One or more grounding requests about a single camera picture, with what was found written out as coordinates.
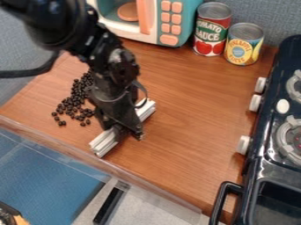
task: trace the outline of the tin can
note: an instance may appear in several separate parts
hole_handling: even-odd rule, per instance
[[[201,4],[197,10],[194,51],[206,56],[224,52],[225,40],[231,23],[231,9],[226,4]]]
[[[233,25],[229,30],[224,57],[236,65],[251,65],[258,60],[263,40],[264,32],[258,25]]]

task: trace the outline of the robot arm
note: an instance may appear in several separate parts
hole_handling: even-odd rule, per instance
[[[98,23],[90,5],[84,0],[0,0],[0,7],[24,21],[37,44],[67,50],[90,66],[94,85],[86,91],[105,130],[125,127],[142,138],[135,107],[139,66],[117,36]]]

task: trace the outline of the wooden countertop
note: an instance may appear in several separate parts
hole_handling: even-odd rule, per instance
[[[255,114],[247,109],[253,88],[257,77],[268,75],[276,49],[264,47],[257,63],[239,67],[223,56],[196,55],[190,46],[173,49],[125,40],[125,47],[136,55],[139,79],[158,103],[158,111],[145,122],[144,141],[129,137],[99,160],[88,147],[101,132],[95,119],[89,127],[69,117],[67,127],[54,123],[50,113],[69,95],[73,79],[87,70],[68,54],[0,109],[2,116],[17,122],[2,117],[0,126],[126,181],[145,180],[209,215],[220,184],[241,182],[244,157],[235,149],[239,137],[251,132]],[[233,205],[233,200],[226,205],[226,218]]]

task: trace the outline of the toy stove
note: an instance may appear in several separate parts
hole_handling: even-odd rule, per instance
[[[280,46],[269,78],[259,78],[249,109],[258,112],[252,137],[242,136],[244,185],[224,182],[210,224],[226,195],[238,195],[231,224],[301,224],[301,35]]]

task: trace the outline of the stove burner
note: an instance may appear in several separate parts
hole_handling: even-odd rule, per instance
[[[290,98],[301,103],[301,70],[296,70],[286,83],[286,91],[289,93]]]
[[[301,165],[301,119],[288,116],[277,130],[276,142],[283,156]]]

